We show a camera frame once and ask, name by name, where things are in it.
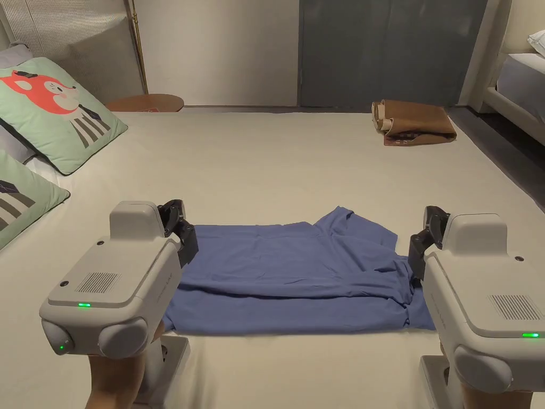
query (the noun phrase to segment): striped pattern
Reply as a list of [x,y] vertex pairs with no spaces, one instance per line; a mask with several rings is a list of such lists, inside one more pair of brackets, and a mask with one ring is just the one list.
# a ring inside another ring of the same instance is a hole
[[502,295],[488,297],[506,320],[542,320],[543,315],[529,296]]
[[13,223],[34,203],[22,193],[0,193],[0,231]]
[[88,113],[81,110],[81,117],[72,119],[70,123],[80,137],[81,143],[88,148],[102,135],[110,130],[110,127],[99,119],[93,119]]
[[76,288],[77,292],[86,292],[92,294],[104,294],[108,292],[112,285],[119,278],[116,273],[90,273],[86,280]]

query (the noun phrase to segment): cartoon fox print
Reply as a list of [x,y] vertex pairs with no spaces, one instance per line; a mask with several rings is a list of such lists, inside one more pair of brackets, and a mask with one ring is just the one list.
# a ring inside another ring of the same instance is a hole
[[76,87],[67,87],[47,75],[13,71],[11,76],[0,78],[14,91],[26,95],[44,111],[61,115],[76,130],[85,148],[96,142],[110,127],[100,116],[79,102]]

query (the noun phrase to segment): green pillow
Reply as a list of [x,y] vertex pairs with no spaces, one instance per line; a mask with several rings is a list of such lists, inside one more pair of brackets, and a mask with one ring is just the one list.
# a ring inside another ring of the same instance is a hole
[[47,58],[0,69],[0,125],[63,175],[127,130],[108,108]]
[[0,149],[0,249],[69,196]]

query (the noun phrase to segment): gray door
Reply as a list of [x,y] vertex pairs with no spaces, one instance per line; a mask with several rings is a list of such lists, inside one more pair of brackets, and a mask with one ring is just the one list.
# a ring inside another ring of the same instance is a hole
[[301,0],[301,105],[455,105],[486,3]]

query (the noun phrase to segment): blue cloth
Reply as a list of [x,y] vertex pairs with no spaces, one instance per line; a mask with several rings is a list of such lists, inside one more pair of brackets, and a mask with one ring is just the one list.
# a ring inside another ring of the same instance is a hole
[[212,335],[433,329],[397,236],[337,207],[311,225],[196,226],[199,252],[164,317]]

